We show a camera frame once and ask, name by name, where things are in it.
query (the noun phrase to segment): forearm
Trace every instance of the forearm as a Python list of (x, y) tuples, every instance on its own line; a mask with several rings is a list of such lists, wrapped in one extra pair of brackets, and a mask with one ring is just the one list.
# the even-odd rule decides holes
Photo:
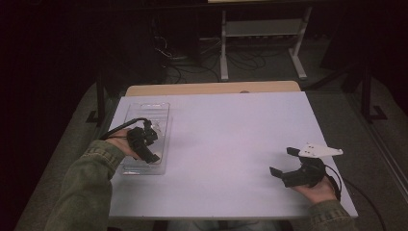
[(114, 145), (94, 141), (69, 168), (45, 230), (106, 230), (110, 180), (123, 158), (123, 152)]
[(309, 212), (314, 231), (353, 231), (358, 230), (353, 218), (338, 200), (328, 200), (313, 205)]

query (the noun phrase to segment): clear plastic tray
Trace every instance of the clear plastic tray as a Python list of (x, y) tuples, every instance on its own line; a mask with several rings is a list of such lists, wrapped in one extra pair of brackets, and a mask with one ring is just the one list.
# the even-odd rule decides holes
[[(124, 122), (131, 119), (144, 117), (152, 121), (153, 129), (157, 132), (158, 139), (153, 144), (147, 146), (149, 150), (160, 157), (155, 163), (147, 163), (142, 160), (136, 160), (126, 156), (121, 165), (122, 173), (125, 175), (162, 175), (166, 172), (166, 137), (168, 136), (170, 105), (168, 103), (157, 104), (131, 104), (129, 106)], [(132, 124), (129, 128), (135, 126), (143, 127), (142, 121)]]

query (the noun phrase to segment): white table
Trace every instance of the white table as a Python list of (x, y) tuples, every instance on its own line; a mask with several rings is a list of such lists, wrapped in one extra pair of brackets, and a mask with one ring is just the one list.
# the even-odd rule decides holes
[[(269, 173), (300, 168), (287, 147), (325, 144), (304, 92), (123, 97), (111, 129), (131, 103), (170, 104), (164, 175), (118, 172), (110, 216), (121, 218), (299, 218), (310, 203)], [(337, 170), (331, 157), (323, 161)], [(342, 204), (357, 212), (343, 186)]]

